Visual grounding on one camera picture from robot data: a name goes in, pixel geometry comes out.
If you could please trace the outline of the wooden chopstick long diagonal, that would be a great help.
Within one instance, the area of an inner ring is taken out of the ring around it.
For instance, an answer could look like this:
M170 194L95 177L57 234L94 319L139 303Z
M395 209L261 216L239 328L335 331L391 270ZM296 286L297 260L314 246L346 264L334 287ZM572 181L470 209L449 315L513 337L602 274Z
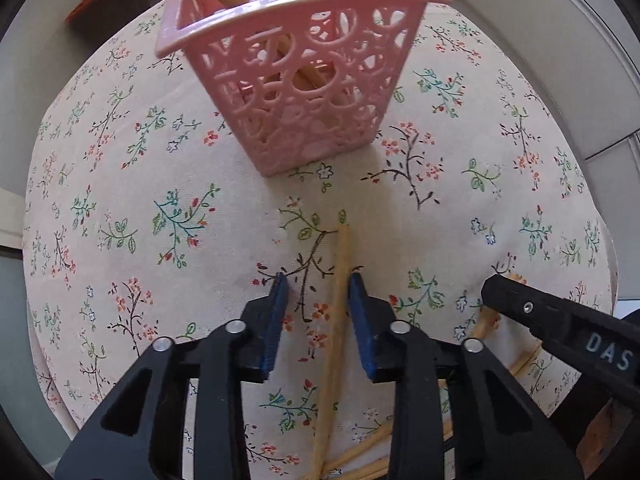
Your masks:
M362 467L341 474L341 480L372 480L385 476L390 466L390 456L384 456Z

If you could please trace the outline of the floral tablecloth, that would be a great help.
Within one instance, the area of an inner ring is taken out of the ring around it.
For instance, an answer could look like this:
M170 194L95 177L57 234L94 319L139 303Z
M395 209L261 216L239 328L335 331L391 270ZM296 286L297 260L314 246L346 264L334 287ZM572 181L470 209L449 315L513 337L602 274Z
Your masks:
M471 335L491 274L611 312L611 240L548 107L462 12L429 6L367 148L263 178L180 53L162 6L70 77L44 113L23 249L38 386L69 434L159 336L190 341L283 273L276 368L243 389L250 472L310 462L330 338L336 229L400 318ZM518 380L553 412L577 373L540 350Z

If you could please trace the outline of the pink perforated utensil basket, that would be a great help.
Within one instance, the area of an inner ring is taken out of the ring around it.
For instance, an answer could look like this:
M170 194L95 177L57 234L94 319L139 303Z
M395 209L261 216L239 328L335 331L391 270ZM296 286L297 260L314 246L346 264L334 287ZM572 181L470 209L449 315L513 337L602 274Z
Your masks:
M423 14L449 0L167 0L181 52L265 177L370 144Z

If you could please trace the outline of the orange brown stool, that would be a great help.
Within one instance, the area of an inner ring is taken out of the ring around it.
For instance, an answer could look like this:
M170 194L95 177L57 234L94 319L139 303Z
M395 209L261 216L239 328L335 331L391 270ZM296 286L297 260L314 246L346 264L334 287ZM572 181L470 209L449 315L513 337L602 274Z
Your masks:
M85 47L95 51L149 6L149 0L82 0L67 15L65 25Z

